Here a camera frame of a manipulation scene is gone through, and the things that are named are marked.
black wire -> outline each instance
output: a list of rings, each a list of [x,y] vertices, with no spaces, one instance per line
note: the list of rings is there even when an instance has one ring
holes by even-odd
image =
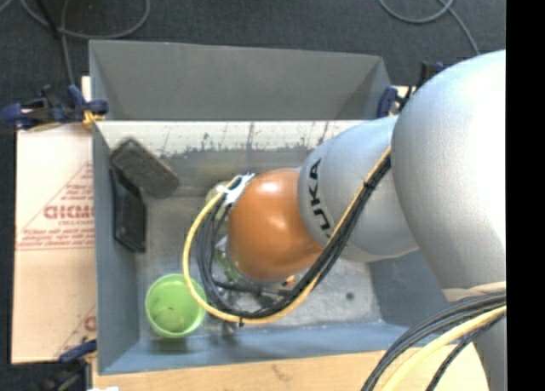
[[[204,250],[210,250],[214,246],[213,244],[211,244],[211,238],[209,237],[208,233],[209,220],[214,217],[215,214],[217,214],[223,200],[225,199],[225,196],[223,196],[223,198],[218,201],[218,203],[215,205],[215,208],[210,212],[208,217],[203,222],[203,225],[199,229],[196,238],[198,242],[198,249],[200,250],[200,252],[198,253],[199,271],[201,272],[201,278],[204,281],[204,288],[207,290],[207,294],[209,294],[210,300],[214,302],[216,306],[223,312],[237,315],[241,319],[259,319],[269,317],[287,308],[297,299],[301,292],[305,290],[318,277],[317,283],[313,287],[316,288],[316,286],[318,286],[318,284],[333,268],[337,259],[341,255],[342,250],[347,244],[348,238],[352,233],[352,230],[356,224],[356,221],[358,220],[361,211],[363,210],[365,204],[369,200],[370,195],[372,194],[373,190],[375,189],[381,178],[388,172],[390,166],[390,157],[387,156],[381,161],[381,164],[379,164],[369,181],[365,183],[363,187],[361,187],[361,189],[359,190],[359,195],[357,196],[353,207],[350,209],[347,216],[343,219],[341,225],[335,230],[333,236],[328,242],[328,245],[322,251],[314,264],[305,272],[301,280],[299,280],[299,282],[290,291],[288,291],[285,296],[282,296],[282,298],[280,298],[273,304],[260,308],[259,310],[253,312],[234,309],[231,304],[228,304],[223,299],[221,293],[219,293],[217,287],[215,286],[215,283],[211,277],[211,272],[206,268],[204,264],[206,256],[201,255],[201,253],[205,253]]]
[[[371,391],[384,371],[408,348],[417,344],[423,338],[433,333],[448,330],[468,319],[481,315],[484,312],[499,308],[506,304],[506,292],[489,294],[486,296],[471,297],[445,308],[432,317],[423,320],[418,325],[406,331],[384,353],[378,365],[368,376],[361,388],[362,391]]]
[[[503,313],[501,315],[498,315],[495,317],[492,321],[489,323],[485,323],[484,325],[480,326],[479,328],[475,329],[474,331],[469,332],[466,334],[462,340],[452,349],[452,351],[449,353],[449,355],[445,358],[445,360],[441,363],[435,374],[433,375],[433,378],[431,382],[428,384],[426,391],[434,391],[437,385],[439,384],[439,381],[443,377],[444,373],[446,372],[446,369],[450,366],[452,361],[456,359],[456,356],[460,354],[460,352],[469,345],[469,343],[473,342],[476,338],[481,336],[483,333],[488,331],[493,325],[498,323],[500,320],[504,319],[506,317],[506,314]]]

yellow cable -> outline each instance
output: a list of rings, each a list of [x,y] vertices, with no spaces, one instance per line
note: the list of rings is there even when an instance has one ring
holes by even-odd
[[[382,153],[379,160],[376,162],[375,166],[370,170],[369,174],[365,178],[364,184],[370,180],[370,178],[375,174],[376,170],[378,169],[381,162],[389,156],[391,152],[391,147],[388,146],[386,150]],[[230,181],[226,186],[225,189],[229,189],[232,184],[237,180],[237,178],[234,178],[232,181]],[[344,222],[347,215],[350,213],[350,210],[355,205],[357,197],[359,196],[359,193],[361,191],[361,188],[364,187],[364,184],[361,185],[359,191],[354,195],[352,202],[350,205],[348,205],[347,210],[342,215],[339,222],[336,224],[336,228],[331,235],[331,238],[335,237],[336,231],[340,228],[342,223]],[[212,210],[212,208],[218,203],[220,198],[223,196],[224,193],[218,193],[216,194],[201,210],[201,212],[198,214],[197,218],[193,222],[191,228],[189,229],[189,233],[186,237],[186,242],[184,244],[184,250],[181,257],[181,268],[183,272],[184,280],[186,281],[187,288],[189,289],[189,292],[191,293],[193,299],[195,299],[195,302],[198,303],[198,305],[203,308],[208,313],[211,313],[215,317],[219,319],[223,319],[225,321],[230,321],[234,323],[242,323],[242,324],[252,324],[252,325],[264,325],[266,323],[271,323],[276,319],[280,319],[287,315],[288,313],[292,312],[295,308],[297,308],[303,300],[310,294],[310,292],[313,290],[314,286],[319,280],[320,273],[317,274],[317,276],[310,282],[310,284],[305,287],[304,290],[301,291],[301,294],[297,296],[297,298],[286,308],[281,309],[277,313],[274,313],[272,315],[269,315],[267,317],[262,318],[256,318],[256,319],[242,319],[238,315],[234,315],[231,313],[226,313],[224,311],[221,311],[220,309],[214,308],[213,306],[209,305],[204,299],[201,298],[201,296],[197,293],[197,290],[195,290],[195,287],[193,285],[193,282],[191,280],[191,276],[189,273],[189,256],[190,256],[190,250],[192,247],[193,238],[195,237],[195,234],[197,233],[197,230],[201,223],[203,222],[204,218],[208,215],[208,213]]]
[[[236,178],[233,179],[226,186],[226,189],[228,189],[235,181],[236,181]],[[231,321],[233,323],[242,323],[242,324],[251,324],[251,325],[264,325],[276,319],[280,319],[284,317],[285,315],[287,315],[288,313],[290,313],[291,311],[293,311],[302,303],[302,301],[308,296],[310,291],[314,288],[314,286],[316,285],[316,282],[318,282],[319,274],[301,292],[301,294],[297,296],[297,298],[286,308],[268,317],[257,318],[257,319],[241,319],[237,315],[234,315],[231,313],[225,313],[224,311],[221,311],[220,309],[214,308],[213,306],[209,305],[204,299],[202,299],[201,296],[195,290],[195,286],[193,285],[193,282],[191,280],[191,276],[189,273],[189,256],[190,256],[189,252],[191,250],[193,238],[195,237],[198,227],[201,225],[204,218],[208,215],[211,209],[218,203],[222,195],[223,193],[217,194],[216,196],[214,196],[213,199],[211,199],[204,206],[203,210],[201,210],[201,212],[198,214],[197,218],[195,219],[195,222],[192,224],[191,228],[189,229],[189,233],[187,234],[186,242],[184,245],[184,251],[181,258],[181,267],[182,267],[183,277],[186,282],[187,288],[189,288],[189,292],[191,293],[193,299],[195,299],[195,302],[197,302],[201,308],[203,308],[206,312],[211,313],[212,315],[214,315],[215,317],[219,319],[223,319],[225,321]]]
[[[403,364],[401,364],[381,388],[381,391],[392,391],[393,389],[395,389],[395,387],[399,385],[399,383],[403,380],[407,373],[409,373],[409,371],[411,371],[416,365],[418,365],[428,356],[435,353],[437,350],[441,349],[447,344],[455,341],[459,337],[465,335],[466,333],[473,331],[481,325],[490,322],[498,315],[501,315],[506,311],[507,307],[503,306],[493,309],[487,313],[482,313],[474,319],[470,319],[465,323],[462,323],[461,325],[452,328],[450,331],[446,332],[442,336],[439,336],[435,340],[431,341],[429,344],[427,344],[418,352],[413,354],[410,358],[408,358]]]

clamp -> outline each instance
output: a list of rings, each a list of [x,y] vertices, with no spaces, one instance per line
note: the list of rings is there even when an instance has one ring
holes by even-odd
[[[65,123],[81,122],[90,128],[95,120],[104,119],[108,103],[104,100],[86,101],[81,90],[74,84],[66,89],[70,105],[65,105],[55,95],[51,85],[44,85],[35,99],[15,103],[2,110],[5,124],[17,130],[48,129]]]

kuka logo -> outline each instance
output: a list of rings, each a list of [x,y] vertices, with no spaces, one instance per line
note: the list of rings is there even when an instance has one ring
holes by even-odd
[[[320,200],[319,193],[318,193],[318,167],[321,161],[322,161],[322,158],[316,161],[309,171],[308,176],[310,177],[312,181],[315,181],[315,183],[314,183],[314,187],[310,185],[308,186],[308,192],[310,193],[310,197],[311,197],[310,205],[313,208],[313,214],[318,218],[320,229],[322,229],[322,232],[325,234],[325,236],[329,238],[330,234],[327,231],[328,229],[331,228],[331,224],[324,210],[321,208],[322,202]]]
[[[63,220],[66,218],[93,218],[95,208],[92,205],[63,205],[53,204],[43,208],[43,216],[50,220]]]

black object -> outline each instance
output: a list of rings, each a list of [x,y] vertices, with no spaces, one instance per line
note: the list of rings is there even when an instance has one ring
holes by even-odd
[[[111,170],[114,238],[127,249],[146,251],[146,204],[138,187]]]
[[[180,184],[177,174],[168,165],[132,138],[116,148],[110,160],[127,181],[151,197],[166,198]]]

